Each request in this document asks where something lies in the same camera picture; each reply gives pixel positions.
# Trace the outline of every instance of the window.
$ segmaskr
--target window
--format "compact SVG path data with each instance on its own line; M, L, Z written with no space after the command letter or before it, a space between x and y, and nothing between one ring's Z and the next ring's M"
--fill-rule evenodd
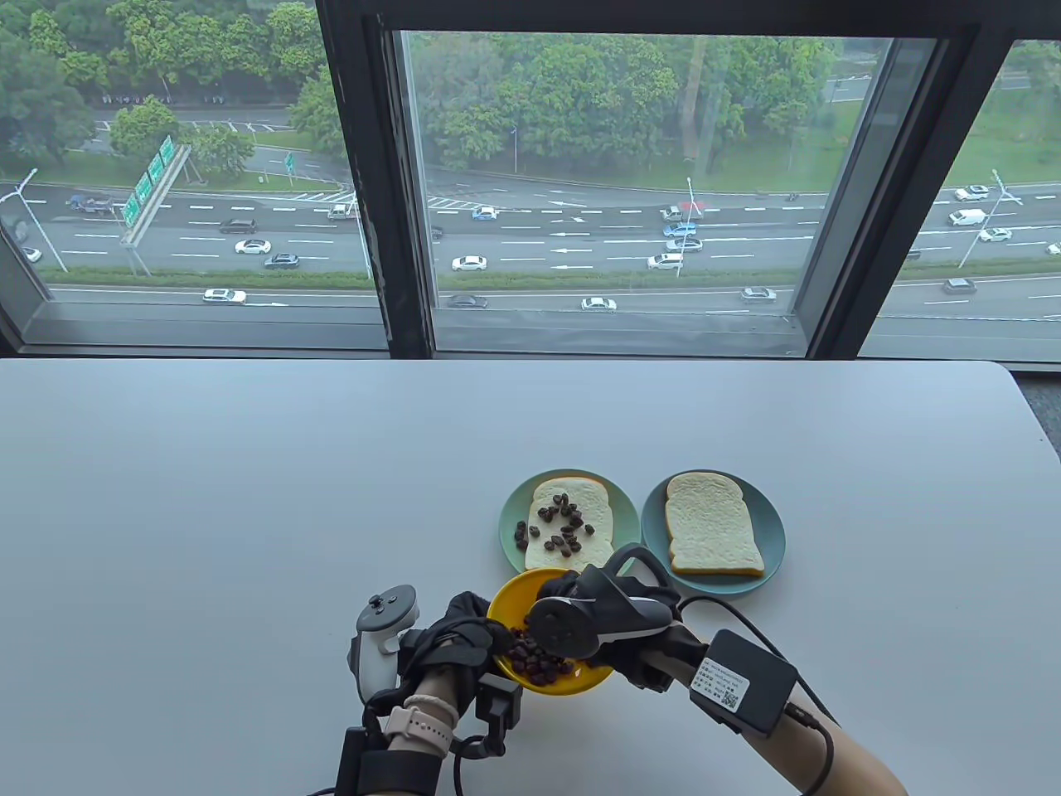
M1013 45L864 356L1061 362L1059 66Z
M880 76L904 46L887 39L399 45L423 212L442 230L429 280L442 350L804 356L797 296L867 100L905 111L920 75Z
M312 4L16 5L0 301L25 344L386 346Z

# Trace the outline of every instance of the black cable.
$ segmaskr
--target black cable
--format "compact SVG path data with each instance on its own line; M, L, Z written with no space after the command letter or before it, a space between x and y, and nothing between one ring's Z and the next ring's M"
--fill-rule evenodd
M752 624L750 619L748 619L746 616L744 616L741 611L738 611L732 605L727 603L725 600L716 598L712 594L695 594L691 598L685 598L680 603L678 603L678 615L681 616L681 612L685 609L685 606L690 605L691 603L699 603L700 601L714 603L715 605L720 605L723 608L725 608L734 617L736 617L738 620L741 620L741 623L749 630L751 630L755 635L755 638L762 641L763 645L767 650L769 650L771 653L781 658L781 660L784 661L788 660L788 658L782 655L781 651L773 645L773 642L771 642L768 638L766 638L766 636L764 636L760 631L760 629L755 627L754 624ZM812 689L810 686L806 685L806 680L803 679L803 675L801 675L799 672L796 673L796 681L803 688L803 690L806 692L806 695L811 697L811 702L815 704L815 707L817 707L818 710L820 710L822 713L829 716L829 720L833 722L833 724L839 726L840 723L837 722L835 719L833 719L833 714L829 712L829 708L827 708L825 705L821 702L821 699L818 698L818 695L814 693L814 689Z
M457 744L453 750L453 792L456 796L464 796L464 788L460 786L460 760L464 758L464 750L476 741L485 741L486 736L468 736Z
M788 703L785 705L785 715L795 719L797 722L802 724L804 727L810 727L811 729L818 730L821 737L825 739L825 762L821 764L821 771L818 772L817 778L811 783L811 786L803 792L803 796L814 796L821 790L821 786L825 784L825 780L829 779L830 772L833 771L833 756L836 754L836 748L833 745L833 737L829 733L821 722L814 717L810 711L803 710L803 708L798 705L793 705Z

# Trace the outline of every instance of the white bread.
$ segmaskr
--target white bread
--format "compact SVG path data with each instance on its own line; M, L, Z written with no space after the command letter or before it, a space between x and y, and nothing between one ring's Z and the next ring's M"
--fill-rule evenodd
M666 486L671 569L682 575L763 575L741 487L717 472L685 472Z
M593 535L586 533L585 527L575 531L575 538L582 546L577 553L564 558L559 550L545 550L544 542L550 536L559 536L560 529L568 524L564 518L556 515L552 522L545 522L538 516L542 506L553 505L553 496L568 494L568 500L577 504L582 513L582 522L593 525ZM527 525L541 529L541 536L535 538L527 535L527 550L524 557L524 569L540 567L562 567L581 572L587 564L603 567L612 554L611 539L614 533L614 521L611 506L608 504L608 490L604 484L587 478L552 479L538 485L530 500L530 511L527 513Z

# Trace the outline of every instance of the white controller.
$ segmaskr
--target white controller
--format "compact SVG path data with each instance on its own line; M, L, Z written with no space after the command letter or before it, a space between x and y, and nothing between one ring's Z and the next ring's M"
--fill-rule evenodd
M361 611L347 662L363 704L379 691L398 687L398 646L419 618L416 589L408 584L373 594Z

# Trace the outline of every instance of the yellow bowl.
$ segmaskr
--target yellow bowl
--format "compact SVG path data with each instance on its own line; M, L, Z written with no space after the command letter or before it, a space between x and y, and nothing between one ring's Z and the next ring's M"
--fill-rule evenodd
M526 617L530 606L538 599L538 589L546 581L560 577L568 570L559 568L530 569L517 575L511 581L501 587L501 591L490 603L490 609L486 616L495 619L505 627L525 627L523 618ZM530 680L516 674L509 665L508 659L498 656L498 665L509 678L528 691L534 691L546 696L572 696L589 691L594 686L599 686L611 674L610 667L590 667L584 661L575 661L575 671L569 675L560 677L552 686L534 686Z

